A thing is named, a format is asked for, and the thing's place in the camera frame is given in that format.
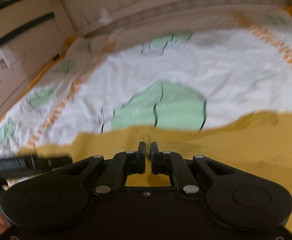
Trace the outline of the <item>mustard yellow knit sweater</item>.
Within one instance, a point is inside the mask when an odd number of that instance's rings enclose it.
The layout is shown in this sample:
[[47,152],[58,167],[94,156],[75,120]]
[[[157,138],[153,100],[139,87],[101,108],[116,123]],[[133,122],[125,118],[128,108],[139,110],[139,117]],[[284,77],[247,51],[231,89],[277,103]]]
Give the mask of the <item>mustard yellow knit sweater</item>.
[[[21,148],[19,155],[57,157],[68,153],[73,161],[92,155],[110,159],[118,152],[136,150],[140,141],[155,141],[160,150],[177,152],[186,159],[204,155],[277,182],[292,195],[292,113],[252,113],[227,126],[199,132],[141,126],[105,134],[79,133],[69,145],[31,144]],[[292,232],[292,214],[287,228]]]

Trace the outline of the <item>white leaf-print duvet cover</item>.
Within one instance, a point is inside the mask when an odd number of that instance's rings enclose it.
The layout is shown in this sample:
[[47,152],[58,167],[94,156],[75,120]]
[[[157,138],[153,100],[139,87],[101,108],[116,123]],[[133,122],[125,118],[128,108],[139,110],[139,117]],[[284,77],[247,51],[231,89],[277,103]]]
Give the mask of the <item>white leaf-print duvet cover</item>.
[[292,17],[176,15],[78,37],[0,121],[0,158],[132,126],[198,132],[292,112]]

